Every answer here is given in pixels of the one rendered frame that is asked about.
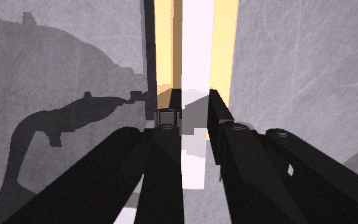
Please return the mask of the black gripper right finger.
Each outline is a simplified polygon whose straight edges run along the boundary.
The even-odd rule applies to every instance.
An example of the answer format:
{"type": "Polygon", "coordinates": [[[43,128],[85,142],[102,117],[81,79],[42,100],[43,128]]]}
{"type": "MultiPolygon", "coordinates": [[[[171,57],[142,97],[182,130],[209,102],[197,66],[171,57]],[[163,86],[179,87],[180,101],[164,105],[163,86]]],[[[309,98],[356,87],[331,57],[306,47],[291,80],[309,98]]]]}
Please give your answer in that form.
{"type": "Polygon", "coordinates": [[[235,121],[217,89],[207,131],[232,224],[358,224],[358,174],[298,136],[235,121]]]}

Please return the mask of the white square stick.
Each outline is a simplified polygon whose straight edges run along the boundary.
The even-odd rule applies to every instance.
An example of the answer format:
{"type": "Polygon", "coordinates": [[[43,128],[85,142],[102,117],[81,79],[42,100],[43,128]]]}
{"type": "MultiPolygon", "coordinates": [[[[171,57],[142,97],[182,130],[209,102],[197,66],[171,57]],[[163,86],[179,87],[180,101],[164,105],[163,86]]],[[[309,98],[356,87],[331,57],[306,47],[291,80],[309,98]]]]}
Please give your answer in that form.
{"type": "Polygon", "coordinates": [[[183,0],[183,8],[214,8],[214,0],[183,0]]]}
{"type": "Polygon", "coordinates": [[[183,8],[183,189],[204,189],[214,8],[183,8]]]}

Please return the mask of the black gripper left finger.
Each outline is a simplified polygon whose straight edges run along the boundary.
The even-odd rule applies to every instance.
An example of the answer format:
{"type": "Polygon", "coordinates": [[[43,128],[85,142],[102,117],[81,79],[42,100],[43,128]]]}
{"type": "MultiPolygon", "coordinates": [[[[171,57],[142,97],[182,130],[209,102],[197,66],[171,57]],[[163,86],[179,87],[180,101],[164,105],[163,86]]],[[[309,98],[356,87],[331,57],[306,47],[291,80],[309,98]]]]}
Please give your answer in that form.
{"type": "Polygon", "coordinates": [[[144,132],[115,130],[2,224],[114,224],[142,174],[133,224],[185,224],[181,147],[182,89],[172,89],[144,132]]]}

